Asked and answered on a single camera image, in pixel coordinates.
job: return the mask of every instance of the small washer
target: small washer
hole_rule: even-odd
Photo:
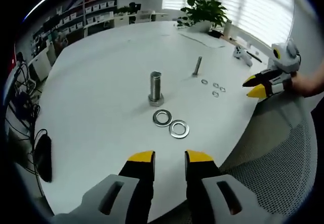
[[[160,114],[165,114],[168,116],[168,120],[165,122],[165,123],[161,123],[157,117],[160,115]],[[159,126],[159,127],[166,127],[168,126],[171,122],[172,122],[172,115],[171,113],[168,111],[168,110],[164,110],[164,109],[160,109],[160,110],[157,110],[154,114],[153,114],[153,122]]]
[[[213,91],[213,96],[215,96],[215,97],[219,97],[218,92],[217,92],[217,91]]]
[[[176,132],[174,132],[174,126],[176,126],[177,124],[180,124],[184,127],[184,133],[183,134],[177,134]],[[169,125],[169,132],[171,134],[172,137],[176,138],[176,139],[183,139],[185,138],[188,134],[189,134],[189,126],[187,125],[187,123],[183,120],[174,120],[170,125]]]

